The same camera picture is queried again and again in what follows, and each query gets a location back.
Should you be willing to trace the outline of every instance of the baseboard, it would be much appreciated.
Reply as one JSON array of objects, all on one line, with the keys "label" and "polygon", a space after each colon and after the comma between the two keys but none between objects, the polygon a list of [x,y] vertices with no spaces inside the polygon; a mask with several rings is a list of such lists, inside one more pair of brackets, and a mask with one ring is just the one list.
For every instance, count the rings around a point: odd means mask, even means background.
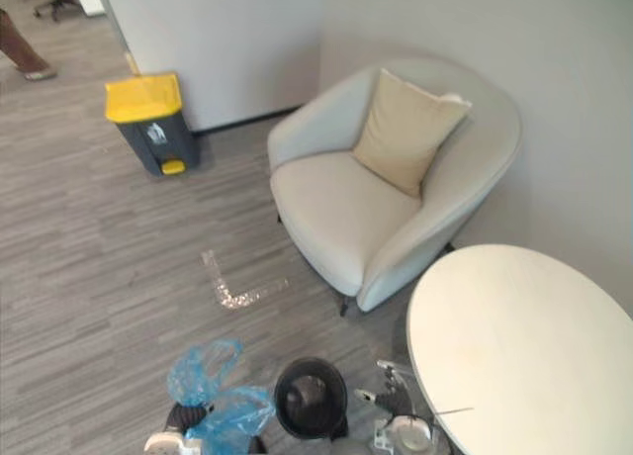
[{"label": "baseboard", "polygon": [[302,106],[295,106],[289,109],[284,109],[281,111],[271,112],[269,114],[264,114],[262,116],[251,117],[249,119],[244,119],[243,121],[232,122],[230,124],[225,124],[219,127],[211,127],[209,129],[202,129],[201,131],[193,131],[192,134],[195,138],[207,136],[209,134],[216,134],[222,131],[228,131],[230,129],[235,129],[237,127],[247,126],[248,124],[254,124],[256,122],[268,121],[270,119],[275,119],[277,117],[287,116],[288,114],[292,114],[297,109]]}]

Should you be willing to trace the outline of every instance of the person's leg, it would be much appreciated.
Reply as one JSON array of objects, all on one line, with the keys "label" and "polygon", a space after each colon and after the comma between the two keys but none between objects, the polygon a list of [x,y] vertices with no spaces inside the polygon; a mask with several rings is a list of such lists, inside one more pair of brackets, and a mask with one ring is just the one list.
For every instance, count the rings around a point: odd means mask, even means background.
[{"label": "person's leg", "polygon": [[18,69],[27,78],[36,78],[37,73],[54,73],[50,65],[44,61],[20,35],[9,14],[0,9],[0,50],[16,63]]}]

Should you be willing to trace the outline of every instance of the white armchair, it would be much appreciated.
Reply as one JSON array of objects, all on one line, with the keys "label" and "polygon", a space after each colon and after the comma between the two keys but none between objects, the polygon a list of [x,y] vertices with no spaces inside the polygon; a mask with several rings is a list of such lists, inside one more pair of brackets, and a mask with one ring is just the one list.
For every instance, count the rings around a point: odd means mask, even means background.
[{"label": "white armchair", "polygon": [[[473,103],[440,147],[421,199],[351,154],[380,67]],[[434,57],[395,60],[357,72],[271,132],[271,188],[288,234],[313,268],[368,312],[434,260],[509,167],[519,137],[512,102],[477,74]]]}]

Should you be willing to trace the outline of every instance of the black bucket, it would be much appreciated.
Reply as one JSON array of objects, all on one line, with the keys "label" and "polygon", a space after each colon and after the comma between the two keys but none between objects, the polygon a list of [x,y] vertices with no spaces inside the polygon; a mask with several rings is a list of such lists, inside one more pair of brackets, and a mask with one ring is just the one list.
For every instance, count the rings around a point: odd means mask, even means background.
[{"label": "black bucket", "polygon": [[347,435],[347,389],[327,361],[303,358],[288,366],[277,381],[275,405],[279,422],[297,438]]}]

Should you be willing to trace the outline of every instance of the gray wall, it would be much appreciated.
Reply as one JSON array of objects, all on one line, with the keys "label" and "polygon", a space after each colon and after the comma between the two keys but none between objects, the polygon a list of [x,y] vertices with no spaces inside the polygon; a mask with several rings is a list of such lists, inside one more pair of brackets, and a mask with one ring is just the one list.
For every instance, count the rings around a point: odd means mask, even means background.
[{"label": "gray wall", "polygon": [[176,71],[194,130],[307,102],[322,0],[109,0],[141,73]]},{"label": "gray wall", "polygon": [[325,0],[324,16],[321,88],[430,51],[508,92],[523,150],[456,244],[550,254],[633,316],[633,0]]}]

